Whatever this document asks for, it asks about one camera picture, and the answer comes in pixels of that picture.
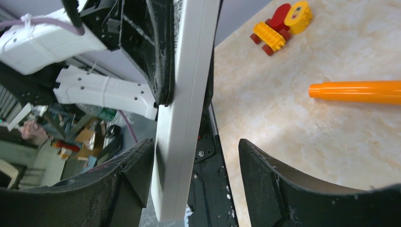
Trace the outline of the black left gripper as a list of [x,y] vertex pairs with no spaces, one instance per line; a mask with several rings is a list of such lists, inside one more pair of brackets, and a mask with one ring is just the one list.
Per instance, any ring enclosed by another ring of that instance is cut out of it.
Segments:
[[110,51],[121,50],[147,80],[156,104],[174,94],[181,0],[88,0],[80,17]]

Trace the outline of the small white remote control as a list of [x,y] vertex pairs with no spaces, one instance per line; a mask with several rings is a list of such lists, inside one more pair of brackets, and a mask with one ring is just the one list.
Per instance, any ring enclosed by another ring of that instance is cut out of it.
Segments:
[[219,9],[218,0],[182,2],[174,97],[157,121],[151,196],[160,222],[185,214]]

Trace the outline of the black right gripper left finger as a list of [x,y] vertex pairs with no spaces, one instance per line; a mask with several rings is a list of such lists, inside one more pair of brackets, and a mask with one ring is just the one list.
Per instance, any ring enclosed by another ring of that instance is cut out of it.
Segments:
[[136,227],[147,206],[154,141],[145,139],[53,186],[1,189],[3,227]]

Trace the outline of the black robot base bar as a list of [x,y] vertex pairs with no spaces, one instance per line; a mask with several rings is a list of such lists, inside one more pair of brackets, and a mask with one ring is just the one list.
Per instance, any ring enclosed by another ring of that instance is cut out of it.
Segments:
[[238,226],[212,105],[201,116],[187,204],[187,227]]

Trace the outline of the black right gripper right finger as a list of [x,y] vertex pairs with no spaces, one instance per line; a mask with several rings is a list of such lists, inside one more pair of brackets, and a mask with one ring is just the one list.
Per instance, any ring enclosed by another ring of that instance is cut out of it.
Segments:
[[398,227],[401,186],[358,190],[305,174],[249,140],[238,145],[253,227]]

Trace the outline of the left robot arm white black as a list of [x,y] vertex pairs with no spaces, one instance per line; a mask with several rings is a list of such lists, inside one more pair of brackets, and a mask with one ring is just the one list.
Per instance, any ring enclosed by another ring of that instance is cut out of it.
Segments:
[[[159,123],[200,118],[212,96],[218,0],[64,0],[44,16],[0,24],[0,83],[22,104],[87,104]],[[120,50],[147,85],[68,66]]]

